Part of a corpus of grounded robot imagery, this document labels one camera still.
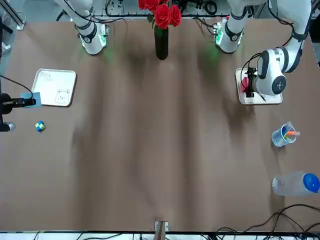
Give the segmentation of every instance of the black vase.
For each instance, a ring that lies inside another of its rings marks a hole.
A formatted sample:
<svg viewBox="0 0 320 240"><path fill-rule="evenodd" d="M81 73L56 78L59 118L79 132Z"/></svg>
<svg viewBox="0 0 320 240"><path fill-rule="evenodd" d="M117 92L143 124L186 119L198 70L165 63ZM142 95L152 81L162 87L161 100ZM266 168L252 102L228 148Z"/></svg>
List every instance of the black vase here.
<svg viewBox="0 0 320 240"><path fill-rule="evenodd" d="M169 53L169 29L162 29L162 34L154 31L155 55L160 60L165 60Z"/></svg>

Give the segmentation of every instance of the water bottle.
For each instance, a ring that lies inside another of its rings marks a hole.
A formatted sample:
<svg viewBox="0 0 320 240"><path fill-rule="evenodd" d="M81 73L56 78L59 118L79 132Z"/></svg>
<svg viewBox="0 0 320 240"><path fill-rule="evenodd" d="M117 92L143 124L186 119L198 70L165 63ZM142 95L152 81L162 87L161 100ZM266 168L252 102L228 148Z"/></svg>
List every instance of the water bottle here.
<svg viewBox="0 0 320 240"><path fill-rule="evenodd" d="M318 193L320 181L313 173L298 171L275 176L271 187L275 194L281 196L308 196Z"/></svg>

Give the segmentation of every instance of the table surface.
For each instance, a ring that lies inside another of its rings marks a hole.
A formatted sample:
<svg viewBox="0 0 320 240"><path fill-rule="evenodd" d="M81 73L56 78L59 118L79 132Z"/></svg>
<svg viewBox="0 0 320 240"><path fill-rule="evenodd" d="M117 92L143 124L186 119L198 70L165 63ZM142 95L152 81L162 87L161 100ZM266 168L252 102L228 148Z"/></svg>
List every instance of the table surface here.
<svg viewBox="0 0 320 240"><path fill-rule="evenodd" d="M276 20L250 20L242 44L223 54L195 20L169 29L169 55L155 56L146 20L110 25L108 48L88 55L71 22L28 23L18 31L6 75L29 88L40 68L73 70L70 107L14 109L16 130L0 135L0 230L244 230L291 204L273 176L320 175L319 68L310 38L286 74L279 105L244 106L235 70L290 36ZM19 97L23 88L2 81ZM44 132L35 123L43 121ZM291 121L301 136L275 148L271 133ZM319 214L287 211L303 227ZM270 231L271 226L253 229ZM277 231L294 232L281 220Z"/></svg>

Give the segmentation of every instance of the blue bottle cap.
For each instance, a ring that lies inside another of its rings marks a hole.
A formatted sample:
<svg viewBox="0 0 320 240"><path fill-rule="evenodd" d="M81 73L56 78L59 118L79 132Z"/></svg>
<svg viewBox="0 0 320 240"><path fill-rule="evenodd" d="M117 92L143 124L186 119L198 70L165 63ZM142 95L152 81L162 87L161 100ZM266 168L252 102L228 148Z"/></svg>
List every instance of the blue bottle cap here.
<svg viewBox="0 0 320 240"><path fill-rule="evenodd" d="M320 181L313 173L307 173L303 176L303 184L307 190L318 193L320 189Z"/></svg>

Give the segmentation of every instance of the rubik's cube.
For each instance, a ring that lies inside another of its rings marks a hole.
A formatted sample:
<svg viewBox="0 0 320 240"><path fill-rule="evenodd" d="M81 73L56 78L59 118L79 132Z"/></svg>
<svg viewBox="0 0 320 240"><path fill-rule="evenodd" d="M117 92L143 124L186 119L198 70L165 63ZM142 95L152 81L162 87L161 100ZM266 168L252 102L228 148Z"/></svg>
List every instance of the rubik's cube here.
<svg viewBox="0 0 320 240"><path fill-rule="evenodd" d="M46 126L44 124L43 121L38 121L36 124L35 124L35 127L36 127L36 130L41 133L43 130L45 130Z"/></svg>

